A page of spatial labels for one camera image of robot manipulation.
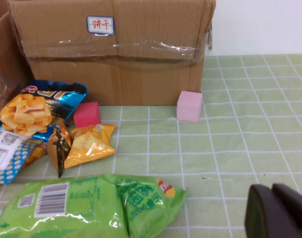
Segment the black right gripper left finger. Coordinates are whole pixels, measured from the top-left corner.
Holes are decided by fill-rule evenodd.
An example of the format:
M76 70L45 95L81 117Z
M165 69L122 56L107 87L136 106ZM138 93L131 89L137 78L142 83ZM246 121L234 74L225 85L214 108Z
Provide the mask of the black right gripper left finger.
M248 238L302 238L302 230L272 188L261 184L250 186L245 231Z

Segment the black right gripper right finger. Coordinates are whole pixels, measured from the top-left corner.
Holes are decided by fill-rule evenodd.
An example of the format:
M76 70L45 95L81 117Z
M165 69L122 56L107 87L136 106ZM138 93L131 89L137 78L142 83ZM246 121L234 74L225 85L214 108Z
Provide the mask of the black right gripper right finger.
M297 227L302 230L302 195L282 183L273 184L272 191L283 203Z

